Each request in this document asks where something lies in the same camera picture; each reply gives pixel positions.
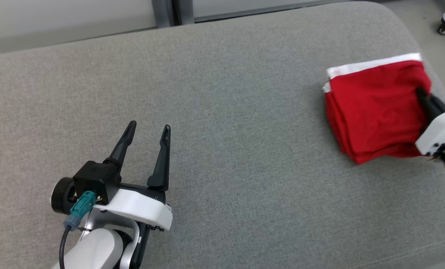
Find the black wheel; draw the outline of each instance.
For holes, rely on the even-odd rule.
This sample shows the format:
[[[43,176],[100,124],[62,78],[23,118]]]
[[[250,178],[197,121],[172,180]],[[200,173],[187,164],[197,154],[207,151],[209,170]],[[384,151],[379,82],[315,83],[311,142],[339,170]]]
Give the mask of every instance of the black wheel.
[[[438,31],[439,34],[441,35],[445,35],[445,25],[440,25],[440,27],[438,27]]]

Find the gray floor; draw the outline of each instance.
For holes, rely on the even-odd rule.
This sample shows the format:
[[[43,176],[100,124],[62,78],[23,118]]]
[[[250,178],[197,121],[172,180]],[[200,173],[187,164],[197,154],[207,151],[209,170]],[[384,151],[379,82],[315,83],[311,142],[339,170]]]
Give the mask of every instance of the gray floor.
[[[397,14],[412,32],[445,86],[445,36],[436,33],[443,12],[436,1],[394,0],[383,5]]]

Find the red fabric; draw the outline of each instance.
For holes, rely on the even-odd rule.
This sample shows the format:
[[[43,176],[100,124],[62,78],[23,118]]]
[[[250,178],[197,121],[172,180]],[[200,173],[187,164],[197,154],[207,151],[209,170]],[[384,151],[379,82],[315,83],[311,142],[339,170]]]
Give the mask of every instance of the red fabric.
[[[325,94],[328,121],[340,149],[357,164],[382,155],[415,157],[425,123],[415,89],[430,93],[419,61],[403,61],[339,75]]]

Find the black cable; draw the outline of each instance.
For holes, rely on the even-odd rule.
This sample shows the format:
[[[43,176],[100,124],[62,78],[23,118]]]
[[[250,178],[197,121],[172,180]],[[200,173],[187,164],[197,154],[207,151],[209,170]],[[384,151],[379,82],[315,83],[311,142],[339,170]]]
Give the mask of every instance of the black cable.
[[[60,269],[65,269],[65,243],[67,242],[68,233],[70,232],[70,225],[67,226],[60,243]]]

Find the gray fabric surface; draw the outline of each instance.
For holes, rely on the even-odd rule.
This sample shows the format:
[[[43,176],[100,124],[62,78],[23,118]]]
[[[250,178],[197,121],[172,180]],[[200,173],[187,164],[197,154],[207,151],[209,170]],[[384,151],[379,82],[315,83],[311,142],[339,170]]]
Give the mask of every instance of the gray fabric surface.
[[[393,13],[349,2],[0,55],[0,268],[57,262],[65,216],[50,208],[53,186],[104,160],[130,120],[124,182],[144,184],[172,129],[173,227],[151,233],[144,268],[444,260],[443,165],[354,165],[320,90],[326,68],[413,51]]]

